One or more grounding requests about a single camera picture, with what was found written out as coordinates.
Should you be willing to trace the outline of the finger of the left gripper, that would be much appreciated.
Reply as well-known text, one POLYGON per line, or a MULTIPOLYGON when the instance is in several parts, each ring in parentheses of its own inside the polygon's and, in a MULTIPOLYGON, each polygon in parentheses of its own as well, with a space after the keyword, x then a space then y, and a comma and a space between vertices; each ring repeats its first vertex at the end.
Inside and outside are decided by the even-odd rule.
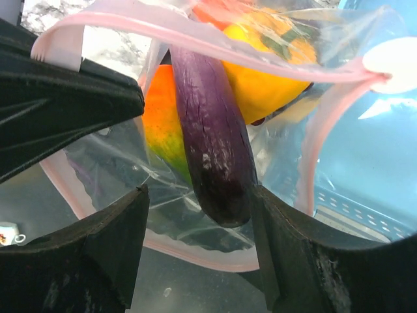
POLYGON ((1 20, 1 181, 144 112, 133 78, 88 59, 78 72, 35 61, 35 40, 23 27, 1 20))

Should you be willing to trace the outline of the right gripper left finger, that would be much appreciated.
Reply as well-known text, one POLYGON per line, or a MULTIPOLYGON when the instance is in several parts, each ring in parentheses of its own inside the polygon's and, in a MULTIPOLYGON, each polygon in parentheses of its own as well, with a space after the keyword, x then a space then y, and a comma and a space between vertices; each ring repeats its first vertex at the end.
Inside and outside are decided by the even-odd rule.
POLYGON ((149 191, 24 246, 1 248, 2 312, 124 312, 132 305, 149 191))

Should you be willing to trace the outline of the green leafy vegetable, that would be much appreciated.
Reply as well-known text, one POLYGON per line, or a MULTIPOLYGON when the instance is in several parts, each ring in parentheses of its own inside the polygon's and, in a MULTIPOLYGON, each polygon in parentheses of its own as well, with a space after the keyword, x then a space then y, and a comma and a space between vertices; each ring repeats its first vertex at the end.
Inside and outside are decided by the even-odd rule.
POLYGON ((151 151, 191 184, 175 92, 173 67, 160 65, 145 96, 142 121, 147 145, 151 151))

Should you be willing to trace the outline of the yellow bell pepper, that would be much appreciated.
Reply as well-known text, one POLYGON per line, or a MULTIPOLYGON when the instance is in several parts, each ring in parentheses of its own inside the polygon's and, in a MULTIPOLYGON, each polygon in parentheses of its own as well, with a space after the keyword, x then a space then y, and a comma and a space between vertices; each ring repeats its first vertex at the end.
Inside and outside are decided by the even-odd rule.
MULTIPOLYGON (((288 63, 315 63, 312 27, 278 16, 270 8, 252 10, 223 32, 261 52, 275 53, 288 63)), ((294 100, 310 82, 275 76, 224 61, 227 77, 247 125, 254 124, 294 100)))

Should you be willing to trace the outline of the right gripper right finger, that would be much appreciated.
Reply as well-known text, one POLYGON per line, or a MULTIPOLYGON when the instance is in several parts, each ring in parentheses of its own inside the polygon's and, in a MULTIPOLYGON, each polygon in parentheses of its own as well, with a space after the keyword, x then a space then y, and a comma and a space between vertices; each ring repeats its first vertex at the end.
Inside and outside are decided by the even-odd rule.
POLYGON ((359 238, 292 208, 262 186, 251 214, 272 312, 415 312, 416 237, 359 238))

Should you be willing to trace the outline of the blue plastic basket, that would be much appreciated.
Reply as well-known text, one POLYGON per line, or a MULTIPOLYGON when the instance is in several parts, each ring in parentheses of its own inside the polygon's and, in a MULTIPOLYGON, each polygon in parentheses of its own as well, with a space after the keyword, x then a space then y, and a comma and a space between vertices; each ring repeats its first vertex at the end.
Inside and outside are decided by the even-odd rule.
MULTIPOLYGON (((306 120, 279 114, 252 140, 263 186, 292 204, 306 120)), ((316 218, 390 242, 416 233, 416 91, 367 93, 329 133, 315 170, 316 218)))

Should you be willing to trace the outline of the clear pink zip top bag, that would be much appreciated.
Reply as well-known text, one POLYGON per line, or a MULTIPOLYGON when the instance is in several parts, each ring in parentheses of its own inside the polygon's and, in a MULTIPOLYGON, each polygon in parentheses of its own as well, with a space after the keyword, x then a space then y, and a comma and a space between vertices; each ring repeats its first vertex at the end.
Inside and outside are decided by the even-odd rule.
MULTIPOLYGON (((256 1, 252 10, 270 8, 278 16, 316 30, 311 44, 317 61, 296 65, 200 22, 192 12, 198 2, 95 1, 44 31, 33 44, 31 57, 78 72, 84 44, 105 43, 111 34, 122 32, 149 42, 135 79, 144 96, 157 68, 172 66, 171 46, 221 63, 310 82, 290 103, 245 125, 258 184, 263 186, 252 147, 259 129, 279 114, 286 121, 306 120, 296 197, 289 205, 316 218, 315 170, 338 121, 367 93, 416 91, 416 38, 409 33, 406 19, 393 3, 362 6, 355 2, 353 9, 339 10, 314 1, 256 1)), ((146 247, 219 271, 238 273, 259 267, 252 225, 222 228, 209 218, 192 183, 148 147, 142 115, 86 135, 40 165, 80 219, 107 207, 136 185, 146 184, 151 201, 146 247)))

